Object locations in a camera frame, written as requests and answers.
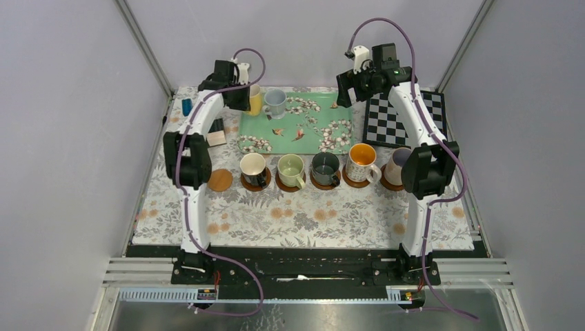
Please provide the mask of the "yellow mug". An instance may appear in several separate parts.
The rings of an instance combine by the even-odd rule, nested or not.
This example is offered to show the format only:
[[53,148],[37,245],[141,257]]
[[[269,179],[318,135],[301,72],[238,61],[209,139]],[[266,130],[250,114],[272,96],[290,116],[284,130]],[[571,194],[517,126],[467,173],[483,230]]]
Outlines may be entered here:
[[263,107],[261,87],[258,84],[250,86],[249,104],[250,109],[246,114],[252,117],[258,116]]

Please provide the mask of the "black white chessboard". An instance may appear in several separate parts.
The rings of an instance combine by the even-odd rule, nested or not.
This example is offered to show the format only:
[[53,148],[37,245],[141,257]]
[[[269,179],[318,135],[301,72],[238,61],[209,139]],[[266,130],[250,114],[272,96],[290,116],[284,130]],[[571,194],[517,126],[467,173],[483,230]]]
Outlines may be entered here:
[[[423,91],[422,98],[435,125],[446,135],[444,94]],[[397,111],[385,94],[375,94],[366,102],[362,141],[373,146],[398,148],[407,146],[408,135]]]

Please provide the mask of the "light blue mug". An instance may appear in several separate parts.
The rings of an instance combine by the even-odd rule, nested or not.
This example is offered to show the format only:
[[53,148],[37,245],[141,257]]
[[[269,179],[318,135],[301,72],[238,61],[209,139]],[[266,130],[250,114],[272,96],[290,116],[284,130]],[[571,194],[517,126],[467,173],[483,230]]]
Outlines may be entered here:
[[286,114],[286,93],[280,89],[268,90],[264,94],[262,110],[269,120],[278,120]]

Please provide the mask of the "patterned mug orange inside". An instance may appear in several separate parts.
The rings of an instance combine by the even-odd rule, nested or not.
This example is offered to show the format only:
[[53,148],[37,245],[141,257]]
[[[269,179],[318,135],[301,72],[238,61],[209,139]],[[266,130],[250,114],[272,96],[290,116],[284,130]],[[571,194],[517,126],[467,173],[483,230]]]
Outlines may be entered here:
[[344,168],[346,176],[355,183],[379,181],[381,170],[375,164],[376,160],[377,153],[374,147],[365,143],[355,144],[348,153],[348,160]]

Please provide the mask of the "black mug white inside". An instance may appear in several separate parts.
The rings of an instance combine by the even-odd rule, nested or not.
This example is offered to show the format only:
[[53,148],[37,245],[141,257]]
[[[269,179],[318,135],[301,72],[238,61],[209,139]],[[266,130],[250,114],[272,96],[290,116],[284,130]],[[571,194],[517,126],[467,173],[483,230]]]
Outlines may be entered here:
[[266,167],[266,160],[258,153],[250,153],[243,156],[239,164],[241,173],[255,175]]

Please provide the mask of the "pink mug purple inside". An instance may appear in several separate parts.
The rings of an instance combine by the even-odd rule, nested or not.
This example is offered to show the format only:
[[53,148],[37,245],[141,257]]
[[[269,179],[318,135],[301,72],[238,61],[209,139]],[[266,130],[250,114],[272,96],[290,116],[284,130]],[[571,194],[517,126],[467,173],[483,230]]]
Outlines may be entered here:
[[383,176],[389,184],[395,186],[403,185],[401,172],[410,154],[411,149],[406,147],[393,150],[386,167],[383,170]]

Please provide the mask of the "dark green mug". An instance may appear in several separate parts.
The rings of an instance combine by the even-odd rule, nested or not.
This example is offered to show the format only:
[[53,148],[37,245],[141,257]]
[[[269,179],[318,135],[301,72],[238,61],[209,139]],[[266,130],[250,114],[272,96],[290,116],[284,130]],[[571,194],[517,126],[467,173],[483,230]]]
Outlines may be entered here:
[[311,175],[322,186],[337,187],[340,184],[339,159],[330,152],[316,154],[311,162]]

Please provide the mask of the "small light wooden coaster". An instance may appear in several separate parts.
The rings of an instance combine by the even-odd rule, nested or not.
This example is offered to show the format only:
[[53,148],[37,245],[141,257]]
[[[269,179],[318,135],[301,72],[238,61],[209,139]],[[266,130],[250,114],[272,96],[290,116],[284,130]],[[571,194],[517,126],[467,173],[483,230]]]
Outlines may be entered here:
[[214,192],[224,192],[229,189],[233,182],[232,172],[227,169],[217,169],[211,172],[208,188]]

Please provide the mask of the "brown wooden coaster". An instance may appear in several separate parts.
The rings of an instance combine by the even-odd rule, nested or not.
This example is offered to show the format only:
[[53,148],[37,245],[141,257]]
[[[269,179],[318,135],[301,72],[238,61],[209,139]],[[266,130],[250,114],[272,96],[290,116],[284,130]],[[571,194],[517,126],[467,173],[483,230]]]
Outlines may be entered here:
[[259,174],[249,175],[241,173],[241,184],[245,189],[251,192],[259,192],[268,187],[272,179],[272,175],[268,167],[265,167]]
[[353,180],[351,180],[348,177],[347,173],[346,173],[346,168],[343,168],[343,170],[341,171],[341,175],[342,175],[342,178],[344,179],[345,183],[347,185],[349,185],[350,187],[352,187],[352,188],[358,188],[358,189],[360,189],[360,188],[365,188],[368,185],[370,185],[370,181],[368,181],[367,179],[364,180],[364,181],[353,181]]
[[320,190],[333,190],[340,185],[340,176],[341,176],[341,172],[339,170],[336,171],[336,173],[330,175],[328,178],[331,180],[331,183],[328,185],[320,184],[320,182],[318,182],[318,180],[316,180],[313,173],[310,173],[310,180],[311,180],[312,184]]
[[380,183],[387,189],[387,190],[392,190],[395,192],[399,192],[404,190],[404,186],[403,185],[393,185],[390,182],[388,182],[384,176],[385,174],[385,169],[386,166],[383,165],[381,168],[381,177],[380,177]]
[[297,192],[306,187],[306,173],[300,172],[296,175],[286,175],[277,172],[276,184],[284,192]]

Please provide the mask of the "pale green mug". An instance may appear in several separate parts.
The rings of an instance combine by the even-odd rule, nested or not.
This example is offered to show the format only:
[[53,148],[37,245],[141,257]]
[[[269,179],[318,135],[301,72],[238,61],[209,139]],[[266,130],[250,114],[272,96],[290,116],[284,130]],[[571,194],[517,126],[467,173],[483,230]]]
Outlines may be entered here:
[[304,160],[296,154],[282,156],[277,164],[280,181],[288,188],[306,187]]

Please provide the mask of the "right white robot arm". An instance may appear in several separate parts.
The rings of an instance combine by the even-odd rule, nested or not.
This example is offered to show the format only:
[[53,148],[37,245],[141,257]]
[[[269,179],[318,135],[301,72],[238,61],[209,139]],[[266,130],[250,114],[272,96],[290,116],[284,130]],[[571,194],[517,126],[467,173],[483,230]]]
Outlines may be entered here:
[[352,105],[349,92],[357,101],[385,94],[404,125],[412,148],[401,167],[401,181],[409,194],[407,231],[390,269],[402,283],[412,284],[432,265],[432,205],[443,195],[455,171],[459,154],[456,142],[449,142],[427,111],[412,67],[402,67],[396,47],[387,43],[368,49],[351,46],[345,53],[353,68],[337,75],[337,104]]

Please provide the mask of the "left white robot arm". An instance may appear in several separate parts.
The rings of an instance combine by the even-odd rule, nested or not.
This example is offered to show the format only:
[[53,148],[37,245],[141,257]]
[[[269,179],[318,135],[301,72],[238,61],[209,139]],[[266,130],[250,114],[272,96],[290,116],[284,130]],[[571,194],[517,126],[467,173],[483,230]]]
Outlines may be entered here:
[[224,108],[250,109],[252,81],[248,69],[248,63],[236,58],[215,61],[213,71],[199,84],[197,99],[184,123],[178,130],[163,136],[166,174],[181,197],[181,251],[196,257],[189,263],[187,273],[197,283],[212,279],[215,261],[229,262],[247,270],[244,264],[209,251],[204,200],[212,175],[208,133]]

